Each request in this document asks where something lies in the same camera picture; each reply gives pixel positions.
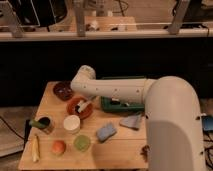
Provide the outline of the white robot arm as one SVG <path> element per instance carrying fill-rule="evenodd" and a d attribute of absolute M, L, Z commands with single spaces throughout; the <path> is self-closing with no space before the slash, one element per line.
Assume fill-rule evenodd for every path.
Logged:
<path fill-rule="evenodd" d="M 184 79 L 98 80 L 95 70 L 83 65 L 71 89 L 145 105 L 149 171 L 206 171 L 200 104 Z"/>

